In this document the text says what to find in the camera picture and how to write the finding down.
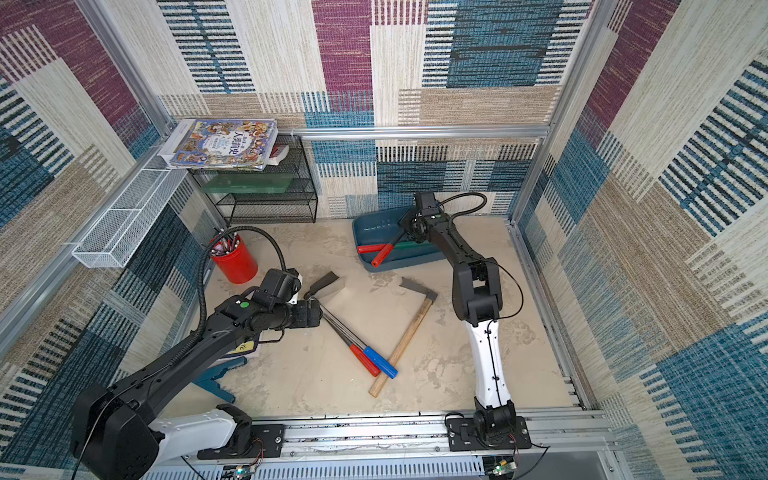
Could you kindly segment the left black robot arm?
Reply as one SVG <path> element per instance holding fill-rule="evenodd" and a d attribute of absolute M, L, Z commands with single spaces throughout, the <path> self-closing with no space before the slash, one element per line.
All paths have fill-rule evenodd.
<path fill-rule="evenodd" d="M 244 454 L 250 417 L 220 404 L 197 415 L 159 419 L 165 407 L 215 361 L 266 330 L 314 328 L 315 298 L 301 300 L 294 269 L 271 269 L 258 287 L 227 298 L 165 354 L 109 387 L 94 384 L 73 406 L 72 456 L 100 479 L 139 479 L 154 466 L 201 450 Z"/>

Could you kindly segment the red pen cup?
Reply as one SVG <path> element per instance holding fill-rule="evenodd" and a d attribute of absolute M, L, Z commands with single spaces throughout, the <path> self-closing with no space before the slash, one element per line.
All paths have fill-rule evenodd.
<path fill-rule="evenodd" d="M 219 240 L 209 249 L 209 255 L 232 284 L 245 284 L 258 273 L 258 264 L 239 234 Z"/>

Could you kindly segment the green hoe red grip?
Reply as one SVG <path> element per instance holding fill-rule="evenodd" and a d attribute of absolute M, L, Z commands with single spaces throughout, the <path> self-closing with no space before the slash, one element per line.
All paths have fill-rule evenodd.
<path fill-rule="evenodd" d="M 378 253 L 381 250 L 383 250 L 385 247 L 387 247 L 387 244 L 360 245 L 357 247 L 357 253 L 358 254 Z M 409 248 L 421 248 L 421 247 L 432 247 L 432 244 L 429 242 L 418 243 L 416 241 L 401 241 L 394 246 L 394 249 L 409 249 Z"/>

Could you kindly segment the colourful picture book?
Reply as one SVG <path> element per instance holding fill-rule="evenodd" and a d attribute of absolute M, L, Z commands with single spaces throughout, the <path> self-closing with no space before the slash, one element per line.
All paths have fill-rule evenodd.
<path fill-rule="evenodd" d="M 176 169 L 246 169 L 279 165 L 290 147 L 278 142 L 272 119 L 185 119 L 158 155 Z"/>

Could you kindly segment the chrome hoe blue grip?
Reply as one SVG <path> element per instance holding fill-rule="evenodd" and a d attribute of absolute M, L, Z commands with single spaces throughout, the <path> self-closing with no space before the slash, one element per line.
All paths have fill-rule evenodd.
<path fill-rule="evenodd" d="M 338 316 L 333 314 L 323 303 L 323 298 L 331 296 L 343 288 L 344 283 L 342 282 L 341 278 L 333 271 L 329 271 L 318 280 L 316 280 L 308 288 L 308 290 L 304 293 L 303 298 L 305 300 L 309 300 L 310 298 L 316 299 L 321 305 L 323 315 L 327 315 L 330 320 L 342 330 L 344 334 L 346 334 L 360 349 L 363 350 L 365 355 L 381 370 L 380 374 L 384 374 L 386 377 L 394 379 L 398 374 L 398 370 L 393 367 L 383 356 L 376 352 L 371 346 L 365 343 L 361 337 L 359 337 Z"/>

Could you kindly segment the green tray on shelf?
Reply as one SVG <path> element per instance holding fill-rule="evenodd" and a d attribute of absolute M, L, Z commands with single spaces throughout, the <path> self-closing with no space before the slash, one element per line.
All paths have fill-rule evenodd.
<path fill-rule="evenodd" d="M 220 174 L 202 186 L 208 194 L 277 194 L 287 191 L 292 174 Z"/>

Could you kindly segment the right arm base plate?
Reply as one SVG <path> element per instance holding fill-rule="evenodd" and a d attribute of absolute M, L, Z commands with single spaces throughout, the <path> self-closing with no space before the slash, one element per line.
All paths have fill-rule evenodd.
<path fill-rule="evenodd" d="M 452 452 L 486 450 L 527 450 L 533 447 L 526 419 L 517 416 L 495 427 L 480 425 L 474 417 L 449 412 L 443 418 L 449 450 Z"/>

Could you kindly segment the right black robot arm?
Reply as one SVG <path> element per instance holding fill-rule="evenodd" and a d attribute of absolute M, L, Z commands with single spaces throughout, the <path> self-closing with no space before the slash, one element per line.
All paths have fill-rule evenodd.
<path fill-rule="evenodd" d="M 483 446 L 500 447 L 512 439 L 516 426 L 499 341 L 503 309 L 500 267 L 495 259 L 469 245 L 454 217 L 432 192 L 416 193 L 414 205 L 399 225 L 410 239 L 437 247 L 452 267 L 452 305 L 467 328 L 475 368 L 476 436 Z"/>

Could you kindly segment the teal plastic clamp tool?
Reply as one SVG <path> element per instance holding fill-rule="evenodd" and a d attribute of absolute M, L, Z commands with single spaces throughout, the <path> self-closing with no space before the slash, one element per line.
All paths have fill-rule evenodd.
<path fill-rule="evenodd" d="M 193 384 L 218 397 L 226 403 L 234 404 L 236 397 L 223 389 L 219 381 L 231 370 L 243 367 L 247 364 L 245 357 L 238 357 L 228 360 L 219 365 L 206 369 Z"/>

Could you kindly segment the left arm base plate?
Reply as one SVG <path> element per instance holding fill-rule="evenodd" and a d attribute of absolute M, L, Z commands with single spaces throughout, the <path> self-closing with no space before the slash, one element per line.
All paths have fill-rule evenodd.
<path fill-rule="evenodd" d="M 200 450 L 199 460 L 245 460 L 279 458 L 285 434 L 284 424 L 255 424 L 249 430 L 237 427 L 233 438 L 223 447 Z"/>

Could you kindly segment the blue book on table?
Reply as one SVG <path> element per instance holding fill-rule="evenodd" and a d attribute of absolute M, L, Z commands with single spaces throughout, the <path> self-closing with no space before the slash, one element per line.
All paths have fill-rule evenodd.
<path fill-rule="evenodd" d="M 256 347 L 257 347 L 257 342 L 256 341 L 253 341 L 253 340 L 247 341 L 247 342 L 242 343 L 241 345 L 239 345 L 238 347 L 236 347 L 232 351 L 230 351 L 229 354 L 230 355 L 235 355 L 235 356 L 237 356 L 237 355 L 249 355 L 249 354 L 255 352 Z"/>

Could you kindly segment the teal plastic storage box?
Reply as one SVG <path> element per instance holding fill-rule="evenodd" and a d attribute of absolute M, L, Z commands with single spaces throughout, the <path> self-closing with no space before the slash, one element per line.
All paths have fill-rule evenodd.
<path fill-rule="evenodd" d="M 369 213 L 355 218 L 352 222 L 352 231 L 356 249 L 364 246 L 383 245 L 392 240 L 396 234 L 402 231 L 398 221 L 408 210 L 408 207 L 400 207 Z M 379 267 L 373 267 L 371 264 L 378 254 L 377 251 L 359 252 L 358 258 L 363 263 L 364 268 L 370 273 L 381 273 L 445 259 L 443 253 L 428 242 L 415 244 L 413 247 L 401 248 L 403 243 L 409 241 L 408 237 L 404 237 Z"/>

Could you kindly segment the grey hoe red grip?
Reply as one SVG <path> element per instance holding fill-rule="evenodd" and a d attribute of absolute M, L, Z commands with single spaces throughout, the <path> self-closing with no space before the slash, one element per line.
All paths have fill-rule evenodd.
<path fill-rule="evenodd" d="M 385 244 L 382 249 L 377 253 L 376 257 L 371 261 L 371 265 L 374 268 L 378 268 L 395 249 L 396 245 L 406 236 L 405 231 L 398 233 L 389 243 Z"/>
<path fill-rule="evenodd" d="M 327 315 L 323 315 L 323 318 L 331 326 L 334 332 L 344 341 L 347 347 L 351 350 L 357 360 L 365 367 L 365 369 L 373 376 L 377 377 L 381 370 L 365 355 L 362 349 L 360 349 L 342 330 L 337 327 Z"/>

